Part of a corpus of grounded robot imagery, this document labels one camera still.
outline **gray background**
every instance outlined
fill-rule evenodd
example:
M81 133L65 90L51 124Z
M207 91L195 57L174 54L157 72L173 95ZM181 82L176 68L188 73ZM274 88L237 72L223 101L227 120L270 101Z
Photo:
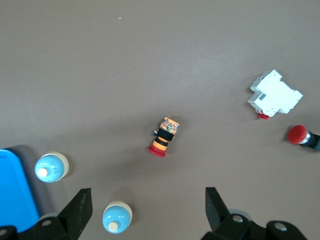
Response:
M272 69L304 97L266 121L247 100ZM318 239L320 155L286 133L320 133L319 69L319 0L1 0L0 147L15 146L41 214L92 188L81 240L198 240L212 186L257 224ZM165 116L180 129L159 158L147 147ZM48 151L71 164L52 184L32 173ZM121 235L102 226L113 200L133 208Z

